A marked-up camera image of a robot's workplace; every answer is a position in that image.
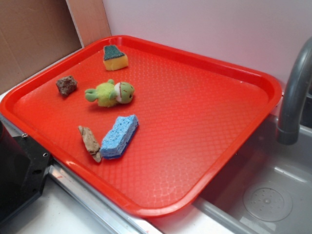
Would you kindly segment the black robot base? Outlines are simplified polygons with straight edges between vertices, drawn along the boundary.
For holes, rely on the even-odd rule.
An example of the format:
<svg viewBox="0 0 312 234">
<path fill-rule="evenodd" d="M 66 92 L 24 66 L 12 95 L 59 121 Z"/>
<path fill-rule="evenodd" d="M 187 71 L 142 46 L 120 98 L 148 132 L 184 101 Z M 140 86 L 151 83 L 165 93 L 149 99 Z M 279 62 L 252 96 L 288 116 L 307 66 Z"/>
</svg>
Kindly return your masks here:
<svg viewBox="0 0 312 234">
<path fill-rule="evenodd" d="M 1 225 L 42 195 L 51 158 L 31 136 L 13 137 L 0 124 Z"/>
</svg>

